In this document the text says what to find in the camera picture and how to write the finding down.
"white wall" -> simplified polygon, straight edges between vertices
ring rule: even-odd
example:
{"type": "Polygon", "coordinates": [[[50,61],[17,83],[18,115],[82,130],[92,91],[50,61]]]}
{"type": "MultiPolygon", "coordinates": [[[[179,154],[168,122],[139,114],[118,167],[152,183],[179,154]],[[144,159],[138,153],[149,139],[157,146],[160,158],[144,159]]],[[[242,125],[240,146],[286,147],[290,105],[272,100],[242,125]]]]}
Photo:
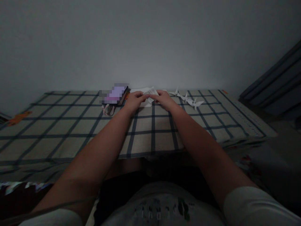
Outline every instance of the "white wall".
{"type": "Polygon", "coordinates": [[[238,97],[300,40],[300,9],[298,0],[2,0],[0,111],[114,82],[238,97]]]}

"paper crane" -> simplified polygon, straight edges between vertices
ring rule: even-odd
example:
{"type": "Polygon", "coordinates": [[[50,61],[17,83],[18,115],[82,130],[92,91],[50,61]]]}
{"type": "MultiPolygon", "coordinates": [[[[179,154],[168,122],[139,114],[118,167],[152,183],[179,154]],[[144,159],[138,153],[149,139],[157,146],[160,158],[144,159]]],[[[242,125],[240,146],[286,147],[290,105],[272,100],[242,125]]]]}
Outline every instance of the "paper crane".
{"type": "Polygon", "coordinates": [[[194,110],[196,110],[198,106],[204,103],[203,101],[196,102],[196,99],[192,100],[191,98],[188,98],[187,97],[188,92],[186,92],[185,97],[183,97],[182,95],[179,94],[178,88],[176,89],[175,92],[169,92],[169,93],[175,95],[176,97],[180,97],[183,101],[185,101],[185,103],[188,103],[190,106],[194,107],[194,110]]]}

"checkered tablecloth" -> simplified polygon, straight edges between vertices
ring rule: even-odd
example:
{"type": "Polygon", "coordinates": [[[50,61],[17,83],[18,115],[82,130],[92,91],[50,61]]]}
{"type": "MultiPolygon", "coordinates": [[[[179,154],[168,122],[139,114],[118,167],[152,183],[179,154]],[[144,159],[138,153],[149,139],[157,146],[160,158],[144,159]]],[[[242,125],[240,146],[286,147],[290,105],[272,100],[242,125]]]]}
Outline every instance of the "checkered tablecloth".
{"type": "MultiPolygon", "coordinates": [[[[188,90],[188,94],[193,100],[205,102],[194,110],[179,97],[172,98],[223,147],[256,145],[276,136],[266,123],[226,92],[188,90]]],[[[122,107],[117,107],[114,114],[122,107]]],[[[76,154],[111,119],[102,113],[98,91],[47,92],[26,110],[32,114],[20,123],[0,128],[2,181],[56,181],[76,154]]],[[[119,158],[182,149],[170,113],[153,104],[137,110],[119,158]]]]}

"gray curtain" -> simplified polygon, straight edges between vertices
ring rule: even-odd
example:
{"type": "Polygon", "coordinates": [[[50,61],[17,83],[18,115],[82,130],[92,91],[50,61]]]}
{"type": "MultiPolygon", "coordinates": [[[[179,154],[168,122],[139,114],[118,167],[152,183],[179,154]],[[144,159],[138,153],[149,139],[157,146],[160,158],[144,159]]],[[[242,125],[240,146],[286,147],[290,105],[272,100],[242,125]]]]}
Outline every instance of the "gray curtain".
{"type": "Polygon", "coordinates": [[[287,120],[301,116],[301,41],[240,97],[287,120]]]}

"orange object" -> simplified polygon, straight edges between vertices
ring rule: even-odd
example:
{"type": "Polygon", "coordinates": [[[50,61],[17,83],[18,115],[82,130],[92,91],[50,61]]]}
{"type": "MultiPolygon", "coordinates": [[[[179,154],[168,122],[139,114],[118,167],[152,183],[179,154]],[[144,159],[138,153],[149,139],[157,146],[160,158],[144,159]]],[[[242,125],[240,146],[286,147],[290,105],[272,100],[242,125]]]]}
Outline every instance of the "orange object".
{"type": "Polygon", "coordinates": [[[128,99],[128,97],[129,97],[129,92],[127,92],[127,93],[126,93],[126,95],[125,95],[125,98],[124,98],[124,99],[125,99],[125,100],[127,100],[127,99],[128,99]]]}
{"type": "Polygon", "coordinates": [[[8,121],[8,125],[7,126],[13,126],[13,125],[18,124],[19,122],[22,121],[22,119],[24,119],[25,117],[27,117],[31,113],[32,113],[32,111],[26,111],[23,114],[16,115],[13,119],[11,119],[11,120],[8,121]]]}

